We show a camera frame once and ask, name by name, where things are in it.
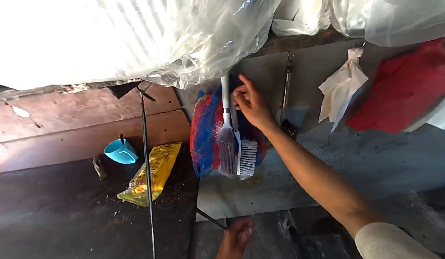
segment blue cup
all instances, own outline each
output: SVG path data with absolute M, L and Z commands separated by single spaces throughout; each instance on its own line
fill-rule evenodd
M 105 147 L 104 154 L 121 164 L 132 164 L 138 160 L 138 156 L 133 146 L 126 139 L 123 140 L 125 141 L 123 145 L 120 139 L 111 142 Z

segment yellow package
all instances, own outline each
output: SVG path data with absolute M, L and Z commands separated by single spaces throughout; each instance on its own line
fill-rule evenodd
M 162 193 L 180 148 L 181 142 L 178 142 L 156 146 L 151 150 L 151 153 L 149 154 L 149 169 L 151 172 L 152 200 L 155 200 Z M 146 177 L 146 164 L 143 164 L 130 181 L 128 189 L 117 194 L 117 198 L 142 207 L 147 207 Z

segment wooden board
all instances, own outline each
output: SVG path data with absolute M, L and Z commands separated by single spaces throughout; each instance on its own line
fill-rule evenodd
M 149 84 L 150 82 L 142 82 L 140 88 Z M 152 102 L 145 99 L 147 115 L 181 108 L 171 87 L 151 84 L 146 92 L 157 100 Z M 11 106 L 26 110 L 30 117 L 16 115 Z M 108 88 L 27 97 L 0 103 L 0 143 L 140 116 L 141 98 L 136 90 L 128 92 L 120 99 Z
M 0 172 L 87 159 L 103 153 L 120 133 L 142 155 L 142 119 L 132 118 L 81 129 L 0 143 Z M 190 125 L 181 110 L 147 116 L 149 147 L 189 142 Z
M 350 41 L 354 39 L 355 38 L 346 38 L 344 35 L 331 27 L 327 30 L 320 30 L 314 36 L 295 35 L 278 37 L 274 33 L 270 33 L 269 38 L 267 39 L 263 47 L 260 48 L 258 52 L 255 52 L 245 58 L 247 59 L 270 54 L 283 53 L 302 48 L 326 45 L 340 41 Z

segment sleeve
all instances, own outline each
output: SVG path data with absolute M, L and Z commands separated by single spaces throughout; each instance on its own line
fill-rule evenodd
M 440 259 L 400 228 L 384 222 L 362 227 L 355 244 L 364 259 Z

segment white brush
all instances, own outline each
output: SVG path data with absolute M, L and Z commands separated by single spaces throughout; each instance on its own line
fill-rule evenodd
M 230 96 L 230 118 L 232 120 L 232 128 L 234 128 L 234 135 L 239 143 L 239 155 L 237 160 L 237 175 L 240 175 L 240 156 L 242 154 L 242 141 L 240 139 L 240 131 L 239 131 L 239 120 L 237 119 L 237 110 L 235 109 L 234 104 L 235 97 L 231 94 Z
M 258 143 L 256 141 L 242 140 L 242 151 L 239 158 L 240 174 L 254 175 L 256 165 L 256 153 L 258 152 Z
M 230 125 L 229 108 L 229 74 L 221 77 L 222 109 L 224 124 L 219 131 L 217 142 L 219 144 L 219 171 L 225 175 L 234 174 L 234 134 Z

